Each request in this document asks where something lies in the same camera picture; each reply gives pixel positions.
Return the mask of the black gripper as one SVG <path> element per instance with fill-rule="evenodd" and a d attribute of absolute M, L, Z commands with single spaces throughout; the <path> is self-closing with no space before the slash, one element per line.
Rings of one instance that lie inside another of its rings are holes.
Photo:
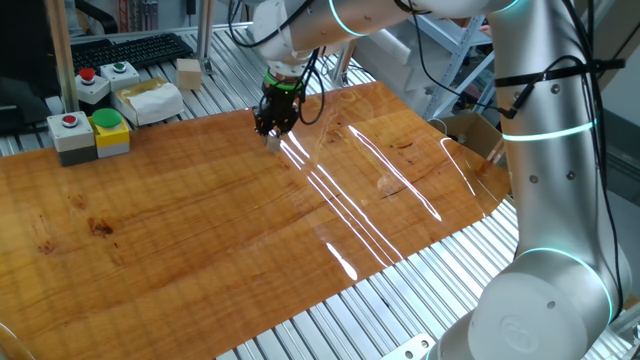
<path fill-rule="evenodd" d="M 281 134 L 290 132 L 299 119 L 299 109 L 296 100 L 299 91 L 283 89 L 277 86 L 262 86 L 263 98 L 258 108 L 253 109 L 255 131 L 260 136 L 267 136 L 273 129 L 272 116 L 281 116 L 277 120 L 277 128 Z"/>

